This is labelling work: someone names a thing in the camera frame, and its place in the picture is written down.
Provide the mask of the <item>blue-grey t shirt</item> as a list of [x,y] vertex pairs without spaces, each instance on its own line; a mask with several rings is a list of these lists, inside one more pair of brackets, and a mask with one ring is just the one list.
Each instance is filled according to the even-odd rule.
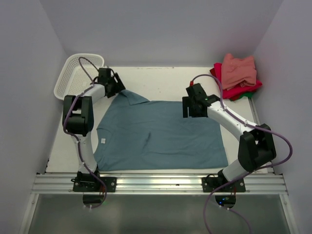
[[101,171],[214,169],[228,165],[220,125],[184,118],[179,101],[118,94],[97,127]]

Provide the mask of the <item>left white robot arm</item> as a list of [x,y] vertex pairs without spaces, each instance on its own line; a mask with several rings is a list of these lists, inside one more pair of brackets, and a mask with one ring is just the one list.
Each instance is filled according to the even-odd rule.
[[63,101],[63,131],[70,135],[78,155],[78,172],[72,180],[75,192],[107,191],[95,160],[91,133],[94,128],[93,105],[103,97],[113,97],[125,90],[119,75],[111,68],[99,68],[98,76],[78,95],[66,95]]

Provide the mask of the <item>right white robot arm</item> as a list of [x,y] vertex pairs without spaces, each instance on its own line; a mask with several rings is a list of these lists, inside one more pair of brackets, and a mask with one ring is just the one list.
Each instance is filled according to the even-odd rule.
[[220,170],[217,176],[208,175],[202,179],[203,190],[229,191],[234,179],[255,171],[276,158],[273,136],[268,125],[248,120],[239,122],[227,113],[227,106],[221,104],[216,95],[208,96],[202,86],[190,82],[187,96],[182,98],[183,117],[208,117],[226,128],[239,142],[237,159]]

